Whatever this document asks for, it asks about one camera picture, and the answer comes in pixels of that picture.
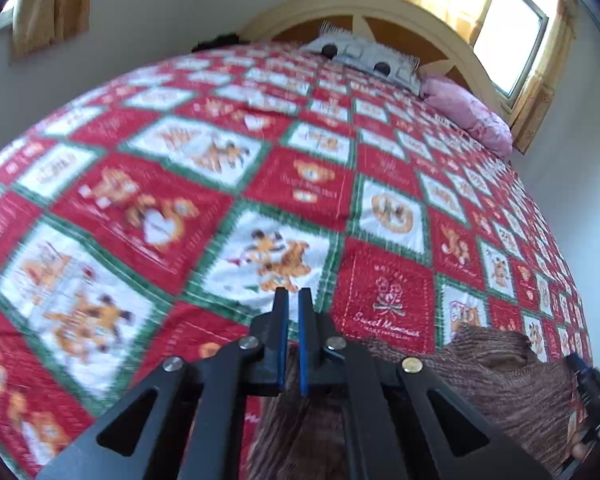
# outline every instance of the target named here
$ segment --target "curved headboard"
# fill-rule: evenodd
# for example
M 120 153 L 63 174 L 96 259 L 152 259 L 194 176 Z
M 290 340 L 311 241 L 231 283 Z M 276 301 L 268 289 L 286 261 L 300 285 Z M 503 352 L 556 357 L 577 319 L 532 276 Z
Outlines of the curved headboard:
M 467 88 L 491 110 L 500 100 L 471 47 L 446 23 L 404 0 L 288 0 L 251 21 L 240 37 L 250 41 L 297 41 L 318 37 L 327 20 L 421 59 L 439 62 L 447 76 Z

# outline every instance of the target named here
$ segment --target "brown cloth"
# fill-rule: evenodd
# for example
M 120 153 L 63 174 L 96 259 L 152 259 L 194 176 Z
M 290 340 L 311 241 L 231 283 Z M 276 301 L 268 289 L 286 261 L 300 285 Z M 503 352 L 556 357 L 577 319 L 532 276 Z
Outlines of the brown cloth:
M 362 343 L 389 362 L 405 357 L 378 339 Z M 525 335 L 469 325 L 437 354 L 418 357 L 549 471 L 560 465 L 574 392 L 564 360 L 541 363 Z M 342 398 L 301 397 L 298 361 L 291 348 L 286 391 L 263 400 L 249 480 L 349 478 Z

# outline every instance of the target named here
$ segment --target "headboard panel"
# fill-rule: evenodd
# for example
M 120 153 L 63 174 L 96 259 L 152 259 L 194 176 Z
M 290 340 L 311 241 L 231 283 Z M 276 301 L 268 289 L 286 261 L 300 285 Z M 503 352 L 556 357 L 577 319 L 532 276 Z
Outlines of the headboard panel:
M 352 30 L 360 18 L 376 41 L 420 57 L 422 65 L 450 60 L 449 78 L 492 110 L 500 109 L 495 88 L 471 47 L 433 14 L 403 0 L 289 0 L 255 18 L 240 36 L 308 43 L 318 37 L 324 21 Z

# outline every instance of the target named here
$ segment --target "bed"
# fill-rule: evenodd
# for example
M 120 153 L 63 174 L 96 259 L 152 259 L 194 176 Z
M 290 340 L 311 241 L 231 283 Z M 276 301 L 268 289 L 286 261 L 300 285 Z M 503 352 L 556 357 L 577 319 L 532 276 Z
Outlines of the bed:
M 165 357 L 245 334 L 277 286 L 292 318 L 309 286 L 345 335 L 405 353 L 469 323 L 526 333 L 542 361 L 591 361 L 573 277 L 516 173 L 416 96 L 298 50 L 324 20 L 444 66 L 497 110 L 472 51 L 425 11 L 293 0 L 246 25 L 252 44 L 120 76 L 0 152 L 0 456 L 17 476 Z M 244 450 L 257 420 L 250 400 Z

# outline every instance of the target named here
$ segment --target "metal screw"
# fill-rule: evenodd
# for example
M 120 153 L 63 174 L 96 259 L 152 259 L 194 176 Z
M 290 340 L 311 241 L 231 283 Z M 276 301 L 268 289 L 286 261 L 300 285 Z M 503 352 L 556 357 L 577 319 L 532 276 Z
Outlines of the metal screw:
M 424 368 L 424 364 L 417 357 L 407 357 L 402 360 L 402 369 L 408 374 L 417 374 Z
M 252 348 L 257 348 L 260 342 L 256 336 L 246 335 L 240 338 L 238 344 L 242 350 L 251 350 Z
M 336 335 L 328 338 L 326 345 L 329 350 L 342 350 L 347 345 L 347 340 Z
M 180 370 L 184 365 L 184 361 L 179 357 L 167 357 L 162 362 L 162 368 L 166 372 L 174 372 L 176 370 Z

